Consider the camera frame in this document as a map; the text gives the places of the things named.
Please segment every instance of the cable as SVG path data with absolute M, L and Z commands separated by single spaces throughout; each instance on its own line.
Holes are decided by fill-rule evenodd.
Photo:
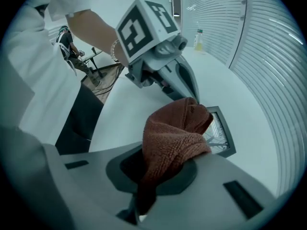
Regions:
M 113 81 L 113 83 L 111 83 L 110 84 L 110 86 L 108 86 L 108 87 L 106 87 L 106 88 L 102 88 L 102 89 L 96 89 L 97 90 L 97 92 L 95 92 L 94 94 L 96 94 L 96 93 L 98 93 L 98 92 L 100 92 L 100 91 L 102 91 L 102 90 L 107 90 L 108 88 L 110 88 L 110 87 L 112 87 L 113 85 L 114 85 L 114 83 L 115 83 L 115 81 L 117 80 L 117 71 L 118 71 L 118 68 L 119 67 L 117 67 L 117 69 L 116 69 L 116 73 L 115 73 L 115 78 L 114 78 L 114 81 Z
M 123 66 L 118 66 L 118 67 L 117 67 L 116 73 L 115 73 L 114 81 L 113 81 L 112 84 L 110 84 L 110 86 L 108 86 L 108 87 L 106 87 L 106 88 L 102 88 L 102 89 L 95 89 L 95 90 L 93 90 L 93 91 L 98 90 L 97 92 L 95 92 L 95 93 L 98 93 L 98 92 L 101 91 L 101 90 L 107 90 L 108 88 L 112 87 L 112 86 L 114 85 L 115 81 L 118 79 L 118 77 L 119 77 L 119 75 L 120 75 L 120 73 L 121 73 L 121 71 L 122 71 L 122 67 L 123 67 Z
M 108 92 L 110 92 L 111 90 L 112 90 L 112 89 L 110 89 L 110 90 L 108 90 L 108 91 L 106 91 L 106 92 L 100 93 L 100 94 L 96 94 L 96 96 L 101 95 L 101 94 L 108 93 Z
M 106 87 L 106 88 L 103 88 L 103 89 L 99 89 L 97 92 L 94 92 L 94 94 L 95 94 L 96 96 L 98 96 L 98 95 L 101 95 L 101 94 L 105 94 L 105 93 L 110 92 L 110 91 L 112 90 L 112 88 L 113 88 L 114 83 L 115 83 L 116 80 L 118 79 L 118 77 L 119 77 L 119 75 L 120 75 L 120 73 L 121 73 L 121 71 L 122 71 L 122 68 L 123 68 L 123 65 L 120 65 L 120 66 L 117 67 L 116 73 L 115 73 L 114 81 L 113 81 L 113 83 L 112 83 L 110 86 L 108 86 L 108 87 Z M 110 88 L 110 87 L 111 87 L 110 90 L 108 90 L 108 91 L 106 91 L 106 92 L 104 92 L 104 93 L 99 93 L 99 94 L 97 94 L 98 92 L 100 92 L 100 91 L 102 91 L 102 90 L 106 90 L 106 89 L 108 89 L 108 88 Z

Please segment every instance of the plastic bottle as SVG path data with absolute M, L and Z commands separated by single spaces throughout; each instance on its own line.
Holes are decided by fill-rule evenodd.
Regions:
M 194 38 L 194 49 L 202 51 L 202 29 L 197 29 L 197 34 Z

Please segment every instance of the wrist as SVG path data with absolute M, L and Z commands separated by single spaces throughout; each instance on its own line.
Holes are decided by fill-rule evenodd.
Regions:
M 114 47 L 114 57 L 125 67 L 128 66 L 128 60 L 126 58 L 125 52 L 121 47 L 120 42 L 118 42 Z

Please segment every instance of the brown towel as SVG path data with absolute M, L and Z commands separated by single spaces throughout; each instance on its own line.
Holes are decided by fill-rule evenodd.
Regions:
M 206 107 L 193 98 L 174 101 L 149 116 L 142 145 L 147 170 L 137 197 L 141 215 L 155 202 L 155 188 L 161 182 L 176 175 L 186 160 L 211 152 L 202 135 L 212 121 Z

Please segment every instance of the yellow liquid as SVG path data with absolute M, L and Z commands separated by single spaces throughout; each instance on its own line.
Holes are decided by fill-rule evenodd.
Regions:
M 201 43 L 197 43 L 196 47 L 195 47 L 195 50 L 202 51 L 202 44 Z

